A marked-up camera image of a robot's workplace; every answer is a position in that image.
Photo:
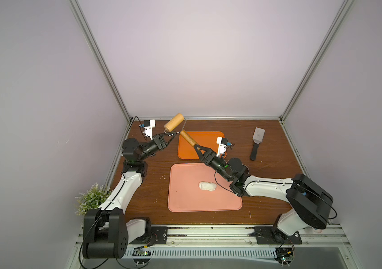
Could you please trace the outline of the white dough lump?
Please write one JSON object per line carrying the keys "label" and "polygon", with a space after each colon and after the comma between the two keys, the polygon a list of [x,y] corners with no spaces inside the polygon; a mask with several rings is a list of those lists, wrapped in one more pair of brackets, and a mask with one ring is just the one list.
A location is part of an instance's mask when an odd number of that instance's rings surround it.
{"label": "white dough lump", "polygon": [[198,186],[202,191],[210,191],[210,192],[215,191],[217,188],[217,184],[213,182],[199,182]]}

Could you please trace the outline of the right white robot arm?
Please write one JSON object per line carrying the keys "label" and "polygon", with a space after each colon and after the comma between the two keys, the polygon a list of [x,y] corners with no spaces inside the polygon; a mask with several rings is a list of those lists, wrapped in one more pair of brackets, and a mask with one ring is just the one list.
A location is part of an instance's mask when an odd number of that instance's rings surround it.
{"label": "right white robot arm", "polygon": [[291,210],[280,214],[272,226],[278,241],[293,236],[301,229],[324,230],[333,211],[333,197],[304,174],[292,178],[270,179],[249,174],[238,158],[225,161],[210,148],[193,146],[199,160],[216,175],[229,182],[229,191],[238,197],[268,197],[290,204]]}

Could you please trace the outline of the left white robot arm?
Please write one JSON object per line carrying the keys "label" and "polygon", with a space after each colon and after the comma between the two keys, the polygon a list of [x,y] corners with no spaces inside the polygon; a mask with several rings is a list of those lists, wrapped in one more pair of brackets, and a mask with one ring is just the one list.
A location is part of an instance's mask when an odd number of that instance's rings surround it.
{"label": "left white robot arm", "polygon": [[149,142],[127,139],[122,146],[124,157],[121,179],[109,197],[84,216],[80,252],[84,259],[122,258],[130,243],[153,241],[148,217],[125,220],[126,209],[147,176],[147,158],[163,151],[176,137],[176,132],[160,133]]}

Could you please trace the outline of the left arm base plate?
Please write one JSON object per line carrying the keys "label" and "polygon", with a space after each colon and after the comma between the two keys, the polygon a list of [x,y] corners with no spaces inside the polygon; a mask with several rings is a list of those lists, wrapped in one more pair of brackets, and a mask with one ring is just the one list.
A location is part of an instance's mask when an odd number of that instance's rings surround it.
{"label": "left arm base plate", "polygon": [[152,226],[149,230],[145,231],[143,236],[140,236],[129,244],[131,245],[165,245],[167,243],[167,226]]}

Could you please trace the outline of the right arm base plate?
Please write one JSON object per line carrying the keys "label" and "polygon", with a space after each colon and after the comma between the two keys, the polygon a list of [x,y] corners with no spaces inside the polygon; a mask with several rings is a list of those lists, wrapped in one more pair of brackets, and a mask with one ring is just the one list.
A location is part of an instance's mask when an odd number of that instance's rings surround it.
{"label": "right arm base plate", "polygon": [[287,236],[282,232],[279,232],[273,227],[269,226],[255,226],[250,237],[257,240],[257,244],[294,244],[300,245],[303,243],[300,234],[295,232],[292,236]]}

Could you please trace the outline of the pink silicone mat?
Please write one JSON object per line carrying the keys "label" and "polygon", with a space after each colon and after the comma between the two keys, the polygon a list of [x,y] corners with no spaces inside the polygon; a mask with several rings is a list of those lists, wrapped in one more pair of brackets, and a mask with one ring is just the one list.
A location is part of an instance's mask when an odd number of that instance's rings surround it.
{"label": "pink silicone mat", "polygon": [[[199,182],[213,182],[217,188],[202,191]],[[174,213],[240,210],[242,198],[231,193],[229,185],[202,163],[175,164],[170,170],[168,209]]]}

